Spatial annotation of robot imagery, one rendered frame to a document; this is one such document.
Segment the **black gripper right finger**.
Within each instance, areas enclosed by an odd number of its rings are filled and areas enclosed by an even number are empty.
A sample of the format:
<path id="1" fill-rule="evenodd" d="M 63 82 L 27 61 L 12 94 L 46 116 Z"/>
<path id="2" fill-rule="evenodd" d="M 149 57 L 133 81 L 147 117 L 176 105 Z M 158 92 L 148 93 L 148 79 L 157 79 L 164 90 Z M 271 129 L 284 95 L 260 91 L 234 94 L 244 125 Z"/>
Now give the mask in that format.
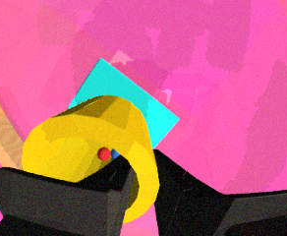
<path id="1" fill-rule="evenodd" d="M 223 194 L 153 148 L 159 189 L 154 202 L 159 236 L 223 236 L 234 224 L 287 215 L 287 190 Z"/>

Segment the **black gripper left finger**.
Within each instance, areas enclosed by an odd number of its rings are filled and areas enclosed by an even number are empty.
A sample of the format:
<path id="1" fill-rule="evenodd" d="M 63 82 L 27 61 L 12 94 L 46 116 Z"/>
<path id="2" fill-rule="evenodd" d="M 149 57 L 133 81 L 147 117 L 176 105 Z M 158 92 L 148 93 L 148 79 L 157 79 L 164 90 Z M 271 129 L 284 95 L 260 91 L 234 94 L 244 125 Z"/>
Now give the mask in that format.
<path id="1" fill-rule="evenodd" d="M 0 211 L 78 235 L 120 236 L 133 178 L 123 154 L 78 182 L 1 166 Z"/>

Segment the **red marble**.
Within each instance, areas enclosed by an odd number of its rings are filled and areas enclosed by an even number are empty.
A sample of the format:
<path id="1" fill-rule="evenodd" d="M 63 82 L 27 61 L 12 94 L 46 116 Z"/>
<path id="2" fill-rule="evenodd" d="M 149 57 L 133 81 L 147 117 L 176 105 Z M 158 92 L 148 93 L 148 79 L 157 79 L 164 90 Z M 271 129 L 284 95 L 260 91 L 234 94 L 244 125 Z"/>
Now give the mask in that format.
<path id="1" fill-rule="evenodd" d="M 101 149 L 97 151 L 97 157 L 99 157 L 100 160 L 108 160 L 109 156 L 111 156 L 109 153 L 111 152 L 109 152 L 108 148 L 101 147 Z"/>

